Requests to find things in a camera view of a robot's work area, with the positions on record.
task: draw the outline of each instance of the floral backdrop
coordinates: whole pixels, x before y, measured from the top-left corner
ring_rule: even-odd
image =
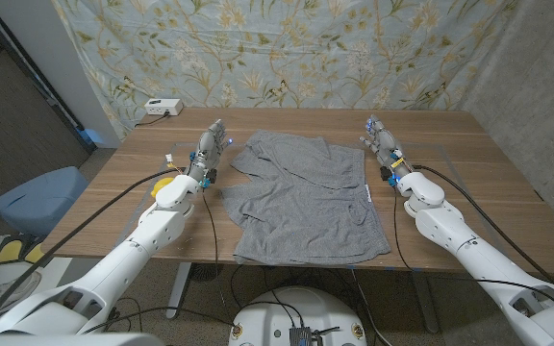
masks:
[[[186,107],[453,109],[517,0],[52,0],[122,139]]]

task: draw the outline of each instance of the wooden table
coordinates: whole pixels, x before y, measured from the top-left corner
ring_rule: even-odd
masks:
[[[229,147],[217,168],[217,182],[206,190],[218,237],[219,261],[234,263],[233,251],[242,230],[228,217],[219,199],[219,189],[243,184],[248,179],[229,165],[242,150],[243,143],[257,130],[265,129],[301,136],[324,136],[330,143],[362,146],[365,122],[375,113],[399,138],[410,162],[443,172],[464,186],[498,224],[530,257],[554,274],[554,213],[541,200],[525,178],[502,153],[474,118],[462,111],[350,111],[280,109],[184,109],[153,125],[138,127],[121,144],[91,182],[57,228],[44,241],[48,250],[121,190],[164,168],[164,154],[173,153],[175,164],[189,163],[200,135],[216,119],[224,120],[228,136],[237,145]],[[144,121],[154,119],[146,116]],[[365,150],[365,173],[371,197],[392,251],[375,259],[357,263],[357,268],[404,269],[396,252],[392,213],[394,195],[382,182],[379,163]],[[534,269],[488,225],[467,200],[452,186],[431,173],[424,174],[446,191],[446,199],[466,218],[467,224],[490,244],[529,272]],[[104,211],[57,255],[66,257],[104,257],[131,232],[139,213],[153,202],[140,185]],[[399,243],[406,261],[425,271],[463,271],[462,266],[441,247],[420,235],[415,221],[403,210],[399,197],[396,211]],[[214,261],[214,236],[211,220],[201,199],[183,234],[165,247],[157,258],[185,262]]]

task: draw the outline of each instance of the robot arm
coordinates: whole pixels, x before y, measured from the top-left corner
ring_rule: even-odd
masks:
[[[389,169],[389,183],[402,196],[406,212],[427,239],[438,244],[477,280],[503,281],[531,286],[554,298],[554,284],[536,279],[497,251],[466,224],[461,212],[445,200],[444,191],[407,163],[403,150],[383,124],[371,116],[366,125],[371,140],[361,137]],[[479,283],[502,310],[526,345],[554,343],[554,304],[527,288]]]
[[[186,174],[160,189],[136,229],[81,279],[35,294],[0,317],[0,333],[82,334],[105,322],[116,301],[149,259],[183,232],[193,213],[190,195],[206,186],[227,144],[217,120],[198,142]]]

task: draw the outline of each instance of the clothing tag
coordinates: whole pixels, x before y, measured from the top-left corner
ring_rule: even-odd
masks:
[[[366,200],[369,201],[369,203],[373,202],[371,201],[371,192],[369,191],[369,185],[365,184],[366,188]]]

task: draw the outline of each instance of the blue stool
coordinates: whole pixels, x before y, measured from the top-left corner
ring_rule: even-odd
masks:
[[[46,236],[87,185],[73,166],[42,174],[0,196],[1,217],[23,234]]]

